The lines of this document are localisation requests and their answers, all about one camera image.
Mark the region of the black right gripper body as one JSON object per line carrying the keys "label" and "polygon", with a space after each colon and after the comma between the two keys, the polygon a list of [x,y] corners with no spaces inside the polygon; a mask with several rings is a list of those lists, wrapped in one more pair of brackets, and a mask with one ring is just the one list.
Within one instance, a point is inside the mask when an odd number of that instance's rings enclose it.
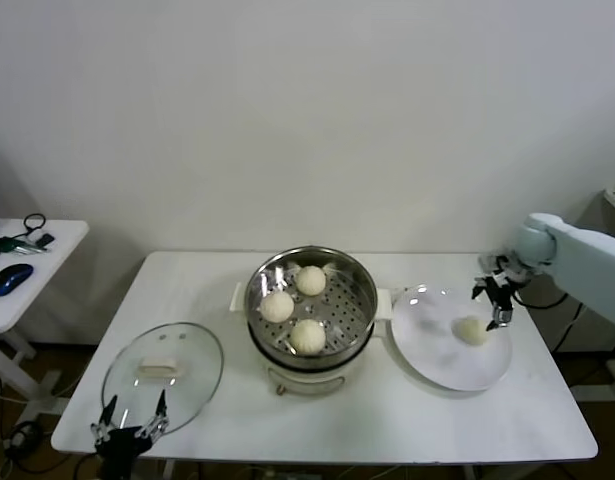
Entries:
{"label": "black right gripper body", "polygon": [[512,309],[512,287],[508,283],[500,285],[495,279],[487,279],[486,293],[494,307],[500,310]]}

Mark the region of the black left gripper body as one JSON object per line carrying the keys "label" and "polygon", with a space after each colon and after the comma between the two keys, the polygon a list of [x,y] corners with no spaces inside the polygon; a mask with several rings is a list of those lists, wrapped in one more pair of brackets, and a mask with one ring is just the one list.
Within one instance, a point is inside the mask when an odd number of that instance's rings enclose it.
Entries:
{"label": "black left gripper body", "polygon": [[137,432],[139,427],[114,429],[94,442],[101,459],[98,478],[130,479],[136,459],[147,451],[147,439]]}

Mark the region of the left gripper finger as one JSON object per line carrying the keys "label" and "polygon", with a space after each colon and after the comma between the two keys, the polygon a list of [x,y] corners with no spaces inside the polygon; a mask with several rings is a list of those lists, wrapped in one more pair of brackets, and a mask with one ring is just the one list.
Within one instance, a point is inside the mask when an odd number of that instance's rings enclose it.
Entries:
{"label": "left gripper finger", "polygon": [[104,443],[110,439],[110,425],[117,400],[118,396],[114,395],[111,400],[103,406],[98,422],[90,425],[90,430],[94,437],[95,443]]}
{"label": "left gripper finger", "polygon": [[158,398],[155,413],[152,418],[139,430],[142,439],[159,439],[168,427],[168,414],[166,392],[162,390]]}

